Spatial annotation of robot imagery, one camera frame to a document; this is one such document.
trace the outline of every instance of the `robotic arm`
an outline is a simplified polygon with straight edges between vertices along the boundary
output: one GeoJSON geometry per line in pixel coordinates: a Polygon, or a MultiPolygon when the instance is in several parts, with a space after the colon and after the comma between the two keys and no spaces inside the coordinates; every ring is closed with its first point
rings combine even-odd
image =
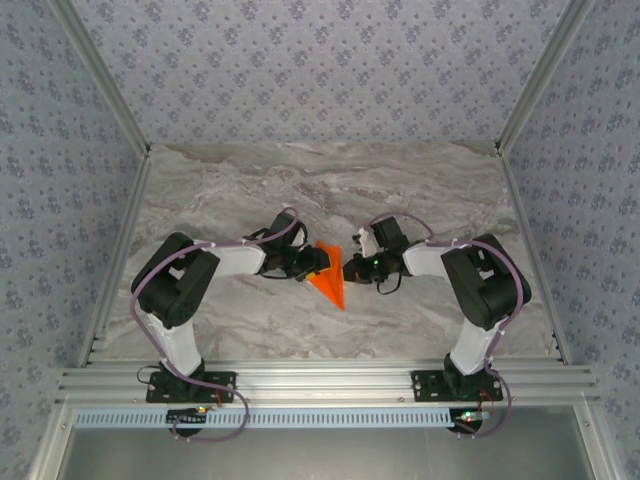
{"type": "MultiPolygon", "coordinates": [[[[371,230],[375,241],[367,229],[360,229],[353,237],[360,252],[345,264],[345,281],[375,283],[380,291],[380,285],[397,274],[397,287],[387,292],[393,293],[403,277],[434,275],[447,280],[465,320],[456,345],[445,358],[444,381],[456,398],[477,393],[478,382],[486,380],[482,377],[490,344],[516,307],[516,282],[507,266],[496,255],[475,245],[439,245],[428,240],[412,244],[393,217],[374,223],[371,230]]],[[[475,241],[498,250],[513,265],[493,235],[482,235],[475,241]]],[[[531,288],[517,268],[516,271],[525,304],[531,299],[531,288]]]]}
{"type": "MultiPolygon", "coordinates": [[[[212,243],[209,248],[180,257],[149,281],[138,300],[154,336],[166,352],[163,364],[169,360],[180,373],[194,378],[204,372],[191,319],[213,279],[240,274],[266,276],[267,272],[280,270],[284,275],[267,278],[302,281],[310,273],[318,273],[330,266],[329,256],[324,250],[307,245],[307,228],[299,221],[284,235],[256,244],[259,238],[283,232],[292,222],[296,222],[293,216],[281,212],[268,229],[246,237],[244,243],[212,243]]],[[[131,291],[134,292],[164,259],[196,243],[200,242],[183,233],[171,234],[138,273],[131,291]]]]}

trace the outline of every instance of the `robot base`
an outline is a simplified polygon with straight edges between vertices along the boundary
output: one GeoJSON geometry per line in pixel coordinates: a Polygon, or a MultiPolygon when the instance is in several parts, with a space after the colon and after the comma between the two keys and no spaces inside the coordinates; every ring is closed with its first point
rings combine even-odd
{"type": "Polygon", "coordinates": [[[498,402],[504,397],[502,385],[493,375],[480,370],[473,375],[462,375],[457,370],[419,370],[411,372],[413,398],[416,402],[498,402]]]}
{"type": "MultiPolygon", "coordinates": [[[[147,403],[232,403],[233,394],[222,390],[203,388],[176,377],[160,364],[161,370],[149,378],[147,403]]],[[[204,362],[190,377],[203,382],[236,388],[235,372],[206,372],[204,362]]]]}

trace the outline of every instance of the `orange cone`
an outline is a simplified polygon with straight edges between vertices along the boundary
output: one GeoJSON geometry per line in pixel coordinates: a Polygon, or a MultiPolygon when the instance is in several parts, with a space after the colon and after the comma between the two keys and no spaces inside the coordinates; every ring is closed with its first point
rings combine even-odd
{"type": "Polygon", "coordinates": [[[340,247],[338,245],[325,245],[320,241],[316,243],[316,247],[327,252],[331,266],[316,275],[309,275],[307,279],[314,287],[324,293],[329,300],[335,303],[340,310],[344,310],[344,281],[342,278],[340,247]]]}

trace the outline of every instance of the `wall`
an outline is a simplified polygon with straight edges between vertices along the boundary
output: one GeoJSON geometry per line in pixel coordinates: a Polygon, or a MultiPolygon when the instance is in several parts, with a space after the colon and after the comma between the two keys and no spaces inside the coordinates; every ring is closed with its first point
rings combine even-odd
{"type": "Polygon", "coordinates": [[[45,0],[5,0],[0,41],[0,478],[23,479],[137,160],[45,0]]]}
{"type": "Polygon", "coordinates": [[[74,0],[152,143],[493,140],[566,0],[74,0]]]}
{"type": "Polygon", "coordinates": [[[509,154],[576,362],[640,478],[640,5],[596,2],[509,154]]]}

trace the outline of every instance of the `marble surface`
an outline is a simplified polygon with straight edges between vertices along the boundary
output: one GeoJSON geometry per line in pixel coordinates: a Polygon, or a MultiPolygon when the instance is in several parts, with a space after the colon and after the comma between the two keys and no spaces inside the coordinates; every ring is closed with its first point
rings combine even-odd
{"type": "MultiPolygon", "coordinates": [[[[295,206],[312,241],[356,251],[351,236],[373,216],[405,210],[424,218],[437,240],[495,234],[533,288],[497,354],[549,355],[551,329],[497,159],[471,146],[409,144],[257,144],[159,146],[134,240],[107,326],[104,356],[155,359],[128,313],[135,274],[173,231],[205,240],[237,239],[268,227],[295,206]]],[[[400,220],[410,240],[421,227],[400,220]]],[[[383,297],[345,284],[346,311],[311,285],[257,276],[212,282],[195,317],[205,358],[442,357],[463,317],[441,278],[406,279],[383,297]]]]}

